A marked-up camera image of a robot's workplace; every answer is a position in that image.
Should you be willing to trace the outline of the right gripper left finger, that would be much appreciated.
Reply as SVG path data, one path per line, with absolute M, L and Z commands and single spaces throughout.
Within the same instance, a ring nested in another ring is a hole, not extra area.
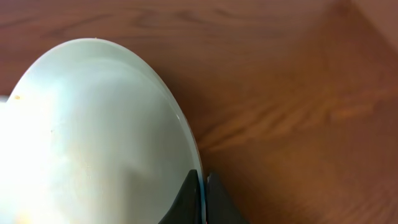
M 200 183 L 195 169 L 188 172 L 172 206 L 159 224 L 202 224 Z

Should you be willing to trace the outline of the light blue plate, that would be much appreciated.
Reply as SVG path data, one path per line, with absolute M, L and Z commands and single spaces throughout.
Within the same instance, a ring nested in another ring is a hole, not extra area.
M 2 223 L 159 223 L 200 155 L 158 74 L 127 48 L 75 39 L 1 98 Z

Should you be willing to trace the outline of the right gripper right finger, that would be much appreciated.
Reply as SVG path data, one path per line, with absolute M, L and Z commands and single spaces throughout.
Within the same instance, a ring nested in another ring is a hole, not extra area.
M 208 224 L 248 224 L 235 206 L 219 175 L 212 172 L 207 179 L 206 212 Z

